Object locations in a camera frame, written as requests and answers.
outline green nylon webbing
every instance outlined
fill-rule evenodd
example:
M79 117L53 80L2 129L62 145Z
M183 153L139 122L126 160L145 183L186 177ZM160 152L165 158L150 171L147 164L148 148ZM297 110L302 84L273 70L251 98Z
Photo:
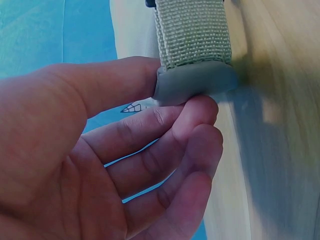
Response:
M202 61L229 64L231 45L223 0L155 0L164 70Z

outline blue background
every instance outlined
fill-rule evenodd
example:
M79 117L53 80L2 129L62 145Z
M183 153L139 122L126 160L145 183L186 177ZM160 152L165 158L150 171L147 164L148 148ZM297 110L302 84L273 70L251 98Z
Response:
M116 58L109 0L0 0L0 78ZM127 117L122 109L89 119L84 131ZM206 239L202 223L193 240Z

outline skin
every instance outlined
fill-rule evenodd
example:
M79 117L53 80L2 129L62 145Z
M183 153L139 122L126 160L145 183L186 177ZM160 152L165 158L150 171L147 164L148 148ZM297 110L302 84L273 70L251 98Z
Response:
M223 151L211 98L150 108L82 134L88 118L152 96L159 65L144 57L56 64L0 81L1 239L193 236ZM174 170L161 187L122 203Z

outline finger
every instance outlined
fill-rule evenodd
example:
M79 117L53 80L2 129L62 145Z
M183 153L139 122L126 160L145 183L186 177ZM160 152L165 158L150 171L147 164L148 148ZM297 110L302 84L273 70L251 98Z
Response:
M193 129L213 124L217 113L218 106L211 98L194 97L156 143L107 167L120 197L127 198L164 180L181 162Z
M43 69L63 80L85 106L87 117L154 94L157 69L155 58L129 57L87 64L56 64Z
M174 124L183 106L149 108L121 121L99 127L83 139L103 164L133 154L160 138Z
M191 174L162 216L132 240L189 240L204 216L211 191L211 178L203 172Z
M161 216L191 173L202 172L212 179L221 155L220 131L205 124L195 128L180 166L169 179L155 190L136 197L124 205L128 234L140 232Z
M57 64L0 81L0 123L7 126L0 129L0 182L10 183L0 187L2 201L32 199L75 146L87 118L152 96L159 65L144 57Z

